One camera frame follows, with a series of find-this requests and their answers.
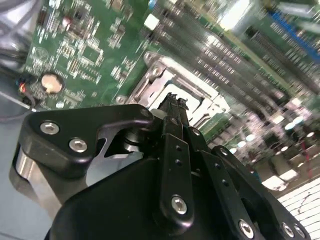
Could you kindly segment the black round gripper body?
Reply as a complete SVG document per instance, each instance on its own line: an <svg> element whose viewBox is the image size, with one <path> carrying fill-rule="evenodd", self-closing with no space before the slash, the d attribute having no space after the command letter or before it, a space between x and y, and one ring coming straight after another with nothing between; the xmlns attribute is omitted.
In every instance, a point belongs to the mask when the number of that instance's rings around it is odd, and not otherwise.
<svg viewBox="0 0 320 240"><path fill-rule="evenodd" d="M51 240L227 240L216 197L189 157L133 163L71 197Z"/></svg>

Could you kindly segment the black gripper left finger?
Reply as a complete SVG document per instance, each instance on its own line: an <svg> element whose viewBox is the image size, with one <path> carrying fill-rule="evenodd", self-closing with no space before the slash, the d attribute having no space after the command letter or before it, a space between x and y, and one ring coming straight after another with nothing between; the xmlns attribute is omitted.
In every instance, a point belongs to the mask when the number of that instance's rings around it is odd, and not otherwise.
<svg viewBox="0 0 320 240"><path fill-rule="evenodd" d="M55 220L71 197L138 161L189 157L191 167L178 99L169 93L152 111L127 104L32 113L15 170Z"/></svg>

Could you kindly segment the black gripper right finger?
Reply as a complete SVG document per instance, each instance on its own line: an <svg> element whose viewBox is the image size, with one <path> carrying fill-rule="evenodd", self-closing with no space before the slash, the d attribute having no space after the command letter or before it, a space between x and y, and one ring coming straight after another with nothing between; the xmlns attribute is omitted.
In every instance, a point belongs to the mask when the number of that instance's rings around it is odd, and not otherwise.
<svg viewBox="0 0 320 240"><path fill-rule="evenodd" d="M209 149L203 135L189 125L186 101L177 107L191 148L191 158L216 198L219 230L228 240L309 240L307 230L224 146Z"/></svg>

